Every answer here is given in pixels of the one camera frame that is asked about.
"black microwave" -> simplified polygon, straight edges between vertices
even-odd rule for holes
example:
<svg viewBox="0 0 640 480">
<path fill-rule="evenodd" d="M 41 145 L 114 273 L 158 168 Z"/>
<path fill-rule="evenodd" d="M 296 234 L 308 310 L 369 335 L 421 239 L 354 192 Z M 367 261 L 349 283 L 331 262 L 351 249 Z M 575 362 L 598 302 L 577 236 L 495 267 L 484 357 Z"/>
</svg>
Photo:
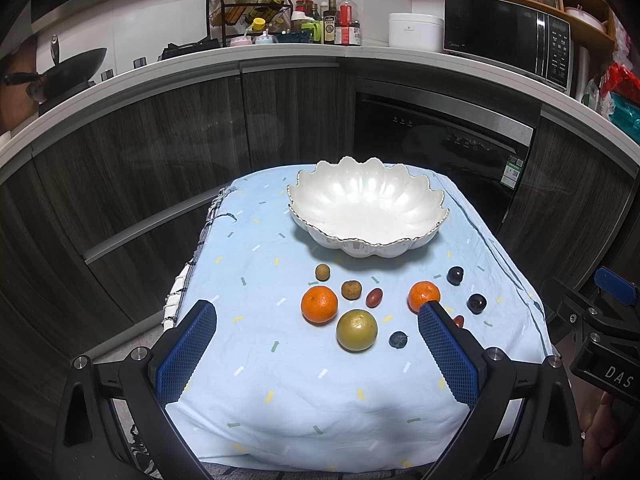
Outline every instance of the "black microwave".
<svg viewBox="0 0 640 480">
<path fill-rule="evenodd" d="M 569 23 L 504 0 L 444 0 L 444 50 L 488 62 L 567 92 Z"/>
</svg>

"wok handle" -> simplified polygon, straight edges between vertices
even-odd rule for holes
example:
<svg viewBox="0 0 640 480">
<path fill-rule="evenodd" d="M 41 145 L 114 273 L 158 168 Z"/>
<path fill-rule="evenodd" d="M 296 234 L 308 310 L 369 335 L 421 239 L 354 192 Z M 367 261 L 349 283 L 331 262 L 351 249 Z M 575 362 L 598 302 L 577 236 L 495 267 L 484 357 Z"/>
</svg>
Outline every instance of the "wok handle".
<svg viewBox="0 0 640 480">
<path fill-rule="evenodd" d="M 7 86 L 23 85 L 37 81 L 40 76 L 34 72 L 14 72 L 4 76 L 4 84 Z"/>
<path fill-rule="evenodd" d="M 55 34 L 51 35 L 51 45 L 49 46 L 51 51 L 51 59 L 53 64 L 57 65 L 60 62 L 60 44 L 58 43 L 58 37 Z"/>
</svg>

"metal screw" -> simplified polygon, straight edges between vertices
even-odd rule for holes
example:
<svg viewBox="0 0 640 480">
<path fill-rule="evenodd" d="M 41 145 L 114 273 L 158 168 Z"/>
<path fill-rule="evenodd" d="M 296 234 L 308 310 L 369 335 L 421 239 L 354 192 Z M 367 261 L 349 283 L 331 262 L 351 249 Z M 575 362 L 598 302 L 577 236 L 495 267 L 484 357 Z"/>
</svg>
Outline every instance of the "metal screw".
<svg viewBox="0 0 640 480">
<path fill-rule="evenodd" d="M 495 346 L 486 349 L 486 354 L 489 356 L 489 359 L 493 361 L 502 361 L 504 359 L 504 352 Z"/>
<path fill-rule="evenodd" d="M 87 363 L 88 363 L 87 358 L 81 355 L 80 357 L 76 358 L 76 360 L 74 361 L 74 368 L 76 368 L 77 370 L 82 370 Z"/>
<path fill-rule="evenodd" d="M 149 350 L 147 350 L 143 346 L 139 346 L 138 348 L 133 349 L 133 351 L 131 352 L 131 358 L 134 361 L 142 361 L 142 359 L 144 359 L 148 353 Z"/>
<path fill-rule="evenodd" d="M 559 368 L 562 366 L 562 359 L 559 358 L 557 355 L 550 355 L 549 357 L 546 358 L 546 361 L 553 367 L 553 368 Z"/>
</svg>

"blueberry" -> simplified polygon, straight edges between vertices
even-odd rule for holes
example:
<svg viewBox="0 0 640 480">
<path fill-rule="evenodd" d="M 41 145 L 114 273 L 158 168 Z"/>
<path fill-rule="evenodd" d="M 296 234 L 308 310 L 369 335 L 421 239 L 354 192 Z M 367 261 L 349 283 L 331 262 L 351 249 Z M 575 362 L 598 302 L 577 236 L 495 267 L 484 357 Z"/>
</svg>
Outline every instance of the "blueberry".
<svg viewBox="0 0 640 480">
<path fill-rule="evenodd" d="M 449 272 L 447 272 L 447 281 L 451 285 L 458 286 L 462 283 L 462 276 L 464 276 L 465 269 L 462 267 L 451 267 Z"/>
<path fill-rule="evenodd" d="M 466 300 L 466 306 L 474 314 L 480 314 L 486 307 L 486 299 L 482 294 L 472 294 L 469 299 Z"/>
<path fill-rule="evenodd" d="M 404 348 L 406 346 L 407 336 L 404 332 L 393 332 L 389 336 L 389 344 L 393 348 Z"/>
</svg>

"black frying pan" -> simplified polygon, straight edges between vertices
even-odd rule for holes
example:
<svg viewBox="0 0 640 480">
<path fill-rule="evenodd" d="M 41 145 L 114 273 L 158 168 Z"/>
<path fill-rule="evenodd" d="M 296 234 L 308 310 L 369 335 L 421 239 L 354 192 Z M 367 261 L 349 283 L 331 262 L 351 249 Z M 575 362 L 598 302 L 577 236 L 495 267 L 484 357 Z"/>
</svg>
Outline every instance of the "black frying pan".
<svg viewBox="0 0 640 480">
<path fill-rule="evenodd" d="M 89 81 L 100 68 L 107 54 L 106 48 L 94 48 L 65 59 L 62 63 L 57 63 L 56 58 L 59 56 L 57 47 L 57 41 L 55 45 L 52 43 L 51 51 L 52 54 L 56 54 L 53 56 L 56 64 L 44 74 L 14 72 L 4 76 L 4 83 L 8 86 L 30 83 L 26 89 L 27 95 L 42 104 L 84 81 Z"/>
</svg>

